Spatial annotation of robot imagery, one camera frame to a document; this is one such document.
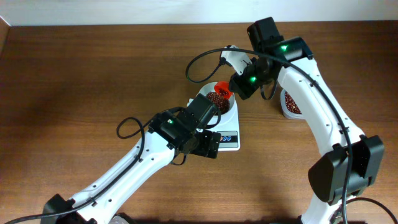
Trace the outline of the orange measuring scoop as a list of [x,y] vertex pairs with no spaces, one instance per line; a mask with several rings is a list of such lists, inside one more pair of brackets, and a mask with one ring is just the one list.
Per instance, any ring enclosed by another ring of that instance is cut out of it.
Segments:
[[226,81],[219,81],[214,86],[214,91],[224,99],[230,99],[233,93],[229,90],[229,83]]

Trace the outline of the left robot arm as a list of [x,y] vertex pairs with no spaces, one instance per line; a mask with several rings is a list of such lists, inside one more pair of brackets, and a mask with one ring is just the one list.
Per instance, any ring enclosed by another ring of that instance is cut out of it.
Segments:
[[157,113],[139,126],[136,145],[98,180],[70,199],[53,196],[41,223],[109,223],[126,200],[153,174],[179,154],[214,159],[220,133],[211,131],[220,109],[199,94],[186,107]]

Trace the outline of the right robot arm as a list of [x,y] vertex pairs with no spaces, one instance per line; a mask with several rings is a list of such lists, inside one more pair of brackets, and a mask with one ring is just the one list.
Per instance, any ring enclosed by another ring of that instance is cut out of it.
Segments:
[[[299,223],[347,223],[346,205],[376,181],[384,144],[367,137],[349,119],[324,82],[312,51],[301,37],[284,39],[273,18],[251,24],[252,50],[238,50],[229,90],[241,99],[269,83],[295,101],[315,137],[321,158],[309,169],[313,197]],[[257,59],[248,59],[251,53]]]

